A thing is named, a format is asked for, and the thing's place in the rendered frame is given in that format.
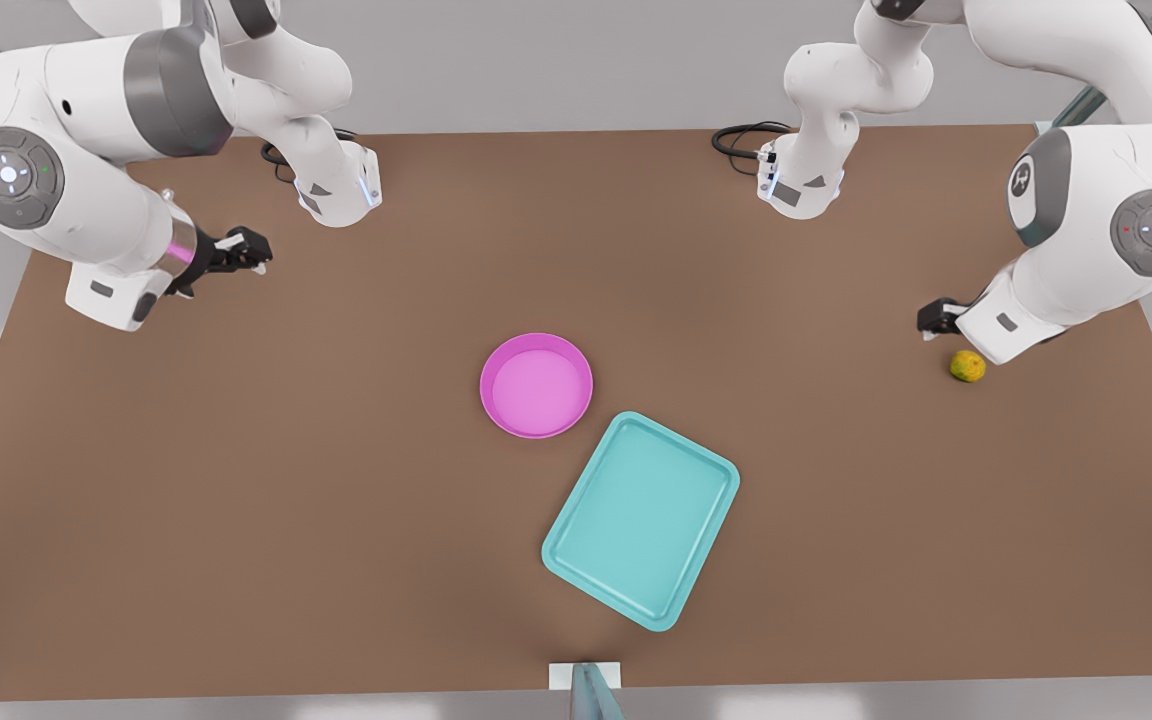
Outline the pink round plate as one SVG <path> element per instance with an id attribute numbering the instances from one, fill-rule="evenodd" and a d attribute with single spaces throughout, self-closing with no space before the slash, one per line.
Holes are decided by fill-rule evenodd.
<path id="1" fill-rule="evenodd" d="M 509 338 L 485 361 L 483 409 L 497 427 L 525 439 L 567 432 L 593 400 L 593 367 L 579 348 L 558 334 Z"/>

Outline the teal rectangular tray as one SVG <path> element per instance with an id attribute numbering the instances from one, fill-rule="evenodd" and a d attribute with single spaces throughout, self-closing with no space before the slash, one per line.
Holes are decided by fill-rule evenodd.
<path id="1" fill-rule="evenodd" d="M 543 564 L 649 632 L 667 632 L 738 487 L 730 460 L 643 414 L 617 414 L 541 543 Z"/>

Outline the silver frame post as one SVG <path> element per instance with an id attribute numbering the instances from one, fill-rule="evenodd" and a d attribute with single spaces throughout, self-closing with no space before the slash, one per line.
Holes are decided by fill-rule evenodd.
<path id="1" fill-rule="evenodd" d="M 1152 126 L 1152 18 L 1130 0 L 1036 0 L 1024 67 L 1084 88 L 1044 129 L 1079 128 L 1102 105 L 1120 126 Z"/>
<path id="2" fill-rule="evenodd" d="M 620 662 L 548 665 L 550 691 L 570 694 L 570 720 L 626 720 L 614 697 L 622 687 Z"/>

